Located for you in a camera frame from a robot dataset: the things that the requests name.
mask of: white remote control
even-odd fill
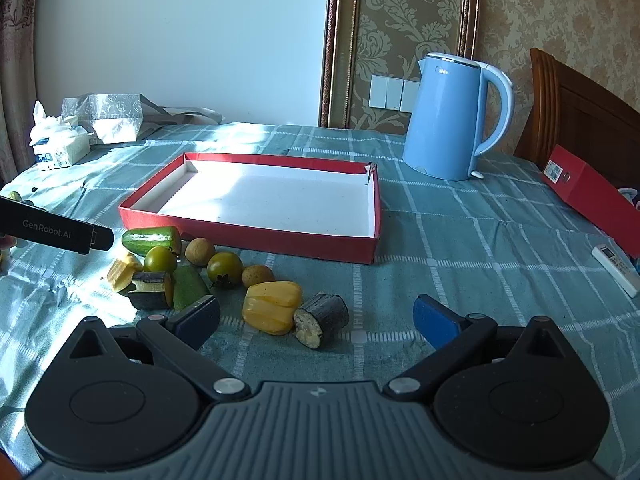
[[[632,298],[636,296],[640,290],[640,275],[633,267],[616,256],[607,244],[596,245],[591,254],[607,269],[629,296]]]

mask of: blue kettle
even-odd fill
[[[513,84],[487,63],[431,52],[418,62],[422,81],[404,141],[402,158],[414,170],[443,180],[465,180],[478,156],[495,146],[513,116]],[[500,92],[494,132],[482,141],[488,82]]]

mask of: green plaid tablecloth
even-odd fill
[[[351,321],[335,340],[311,351],[292,335],[256,332],[242,321],[243,291],[233,290],[218,295],[222,323],[204,355],[254,388],[262,379],[382,384],[433,351],[412,323],[418,294],[501,324],[524,325],[545,314],[609,402],[611,424],[596,462],[613,476],[638,476],[638,301],[591,256],[594,245],[612,240],[564,205],[531,163],[490,153],[478,167],[484,180],[446,182],[402,162],[402,137],[300,126],[172,126],[140,142],[101,146],[71,168],[31,168],[2,193],[17,190],[38,206],[111,227],[119,237],[118,204],[183,152],[373,161],[383,206],[371,266],[235,250],[245,265],[267,264],[278,279],[298,282],[305,298],[340,294]],[[23,471],[38,463],[24,430],[25,403],[69,333],[84,316],[99,316],[107,326],[138,318],[103,279],[114,250],[79,256],[29,244],[14,249],[2,267],[0,444]]]

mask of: wall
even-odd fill
[[[37,0],[49,114],[84,92],[141,92],[229,121],[318,124],[326,0]]]
[[[455,52],[460,0],[360,0],[350,128],[404,134],[410,114],[370,108],[371,75],[420,81],[417,61]]]
[[[534,46],[640,110],[640,0],[481,0],[476,57],[504,70],[516,94],[504,152],[515,149],[533,104]]]

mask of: wooden headboard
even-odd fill
[[[533,108],[514,154],[542,170],[560,144],[614,186],[640,190],[640,113],[550,54],[530,54]]]

